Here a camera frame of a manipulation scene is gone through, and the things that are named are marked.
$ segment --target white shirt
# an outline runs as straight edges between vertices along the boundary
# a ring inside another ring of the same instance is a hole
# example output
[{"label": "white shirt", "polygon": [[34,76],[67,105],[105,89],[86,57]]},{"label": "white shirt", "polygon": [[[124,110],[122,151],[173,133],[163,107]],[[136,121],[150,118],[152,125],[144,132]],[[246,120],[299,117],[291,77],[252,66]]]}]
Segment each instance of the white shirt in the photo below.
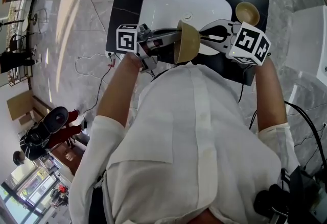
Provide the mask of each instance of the white shirt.
[{"label": "white shirt", "polygon": [[253,209],[255,196],[278,182],[282,167],[299,165],[287,123],[258,138],[226,81],[191,63],[153,81],[139,103],[126,133],[95,118],[69,194],[74,224],[88,223],[105,169],[104,208],[117,224],[187,223],[206,208],[223,223],[267,222]]}]

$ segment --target tan bowl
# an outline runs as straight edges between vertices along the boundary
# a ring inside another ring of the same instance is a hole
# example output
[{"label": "tan bowl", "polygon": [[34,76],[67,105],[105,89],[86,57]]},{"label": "tan bowl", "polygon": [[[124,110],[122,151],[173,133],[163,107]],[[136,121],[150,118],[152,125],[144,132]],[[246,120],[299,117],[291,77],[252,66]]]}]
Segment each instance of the tan bowl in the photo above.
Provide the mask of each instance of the tan bowl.
[{"label": "tan bowl", "polygon": [[174,44],[174,62],[189,62],[196,57],[200,51],[200,34],[191,25],[180,20],[177,29],[182,31],[179,42]]},{"label": "tan bowl", "polygon": [[248,2],[241,2],[236,6],[236,17],[240,22],[247,22],[256,26],[260,20],[260,14],[257,8]]}]

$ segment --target gray tile floor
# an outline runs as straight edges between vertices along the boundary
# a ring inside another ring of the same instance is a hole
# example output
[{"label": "gray tile floor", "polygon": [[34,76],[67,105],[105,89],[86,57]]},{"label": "gray tile floor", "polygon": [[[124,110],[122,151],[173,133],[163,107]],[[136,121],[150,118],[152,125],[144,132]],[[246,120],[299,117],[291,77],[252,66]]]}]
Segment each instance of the gray tile floor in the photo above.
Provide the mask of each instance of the gray tile floor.
[{"label": "gray tile floor", "polygon": [[[35,32],[31,38],[32,45],[38,45],[42,63],[33,68],[32,88],[34,94],[44,102],[80,111],[85,111],[95,104],[100,79],[93,76],[101,77],[109,69],[110,59],[100,55],[95,55],[92,59],[77,59],[83,56],[92,57],[96,53],[104,54],[112,4],[113,0],[37,0],[34,12],[39,10],[41,19],[39,26],[31,28]],[[292,13],[322,4],[323,0],[270,0],[266,32],[272,42],[271,58],[276,65],[285,100],[291,98],[293,103],[307,110],[318,130],[322,128],[323,122],[327,121],[325,91],[297,71],[286,67],[284,61],[288,51]],[[75,61],[79,73],[93,76],[77,74]],[[166,69],[166,66],[160,64],[155,73]],[[114,69],[104,78],[106,83],[110,81],[113,73]],[[139,76],[131,104],[132,117],[136,113],[138,95],[150,81],[149,74]],[[231,82],[231,85],[239,94],[241,85],[234,82]],[[105,87],[106,85],[102,84],[100,97]],[[256,110],[255,82],[251,87],[245,86],[240,107],[246,123],[249,124]],[[92,121],[95,111],[96,109],[93,109],[86,113],[87,120]],[[309,126],[293,109],[288,110],[288,118],[295,144],[312,135]],[[327,130],[323,133],[322,143],[327,154]],[[302,165],[306,164],[315,150],[314,138],[295,148]],[[308,163],[307,170],[312,172],[320,166],[321,158],[319,152],[316,152]]]}]

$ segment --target sink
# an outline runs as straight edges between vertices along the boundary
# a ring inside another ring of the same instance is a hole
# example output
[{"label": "sink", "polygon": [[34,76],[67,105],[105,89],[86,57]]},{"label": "sink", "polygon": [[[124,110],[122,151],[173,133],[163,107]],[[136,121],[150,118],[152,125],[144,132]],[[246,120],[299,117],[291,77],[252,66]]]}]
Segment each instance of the sink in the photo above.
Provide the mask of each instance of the sink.
[{"label": "sink", "polygon": [[[176,28],[178,21],[192,25],[198,31],[218,19],[231,19],[232,9],[226,0],[143,0],[138,24],[150,29]],[[214,55],[218,52],[205,45],[200,53]]]}]

